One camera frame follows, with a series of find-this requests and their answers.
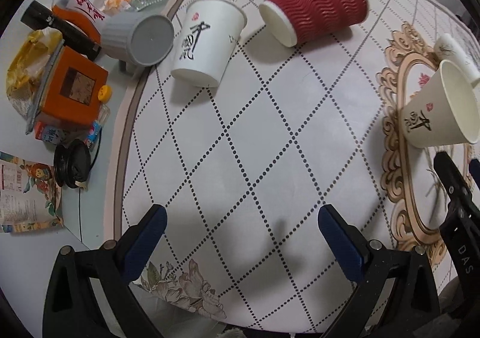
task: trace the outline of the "blue gripper pad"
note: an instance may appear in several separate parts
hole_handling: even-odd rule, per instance
[[[330,246],[347,280],[359,283],[363,279],[363,257],[342,228],[342,225],[345,228],[348,226],[331,204],[320,208],[318,211],[320,232]]]
[[[480,162],[478,159],[474,158],[470,161],[469,172],[472,175],[473,181],[477,184],[477,187],[480,188]]]
[[[142,221],[137,226],[144,225],[136,241],[125,255],[123,266],[123,282],[129,283],[137,280],[143,268],[160,241],[165,228],[167,228],[167,211],[161,205],[154,205],[155,213],[144,224]]]

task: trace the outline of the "red flower print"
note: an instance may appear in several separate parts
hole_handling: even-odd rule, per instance
[[[430,76],[427,74],[420,73],[420,77],[418,78],[418,84],[420,88],[424,87],[424,85],[430,80]]]

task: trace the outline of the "dotted diamond pattern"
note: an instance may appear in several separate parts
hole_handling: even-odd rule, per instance
[[[172,20],[175,43],[191,1]],[[288,49],[265,28],[262,1],[236,2],[249,23],[219,88],[174,80],[173,52],[152,70],[130,143],[123,230],[164,205],[154,264],[169,261],[180,275],[194,259],[229,323],[323,332],[352,287],[318,231],[318,208],[332,203],[365,236],[395,246],[376,143],[375,74],[391,31],[407,20],[430,44],[447,30],[468,36],[427,0],[369,0],[368,19],[350,33]],[[451,264],[439,270],[439,289],[452,274]]]

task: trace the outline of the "yellow plastic bag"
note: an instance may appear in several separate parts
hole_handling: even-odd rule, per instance
[[[54,28],[32,31],[8,68],[7,97],[24,118],[40,84],[43,68],[60,40],[62,33]]]

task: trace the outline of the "red paper cup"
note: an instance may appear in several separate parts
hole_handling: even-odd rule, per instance
[[[287,47],[362,23],[367,0],[265,0],[260,15],[278,41]]]

